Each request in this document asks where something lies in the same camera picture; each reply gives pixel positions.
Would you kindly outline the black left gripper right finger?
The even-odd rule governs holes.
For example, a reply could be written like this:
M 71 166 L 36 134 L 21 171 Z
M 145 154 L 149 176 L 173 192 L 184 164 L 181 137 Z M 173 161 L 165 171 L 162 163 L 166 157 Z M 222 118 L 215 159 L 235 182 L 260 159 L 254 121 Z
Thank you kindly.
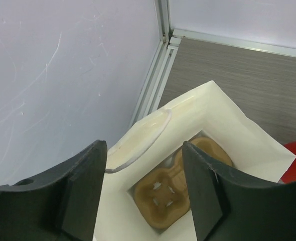
M 197 240 L 296 240 L 296 181 L 266 181 L 184 142 Z

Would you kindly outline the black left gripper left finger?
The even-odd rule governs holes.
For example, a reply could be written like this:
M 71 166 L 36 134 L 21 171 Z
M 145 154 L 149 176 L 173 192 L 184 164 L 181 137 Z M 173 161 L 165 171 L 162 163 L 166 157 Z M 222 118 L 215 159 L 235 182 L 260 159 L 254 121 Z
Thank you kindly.
M 107 161 L 97 140 L 72 158 L 0 186 L 0 240 L 93 240 Z

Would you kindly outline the cardboard cup carrier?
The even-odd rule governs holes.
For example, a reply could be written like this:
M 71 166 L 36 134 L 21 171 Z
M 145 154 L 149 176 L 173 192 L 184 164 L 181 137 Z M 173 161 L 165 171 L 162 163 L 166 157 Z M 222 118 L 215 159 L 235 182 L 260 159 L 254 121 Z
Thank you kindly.
M 140 213 L 156 229 L 169 228 L 190 210 L 182 148 L 173 160 L 173 166 L 153 169 L 134 187 Z

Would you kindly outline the light blue paper bag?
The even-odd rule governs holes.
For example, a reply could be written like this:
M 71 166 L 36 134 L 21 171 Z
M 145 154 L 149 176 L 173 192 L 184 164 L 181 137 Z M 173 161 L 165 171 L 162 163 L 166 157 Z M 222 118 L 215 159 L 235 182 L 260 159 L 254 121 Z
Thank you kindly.
M 136 122 L 108 150 L 94 239 L 196 240 L 191 209 L 169 228 L 153 228 L 134 201 L 134 187 L 153 169 L 173 166 L 184 141 L 206 137 L 233 167 L 267 181 L 278 182 L 295 160 L 209 81 Z

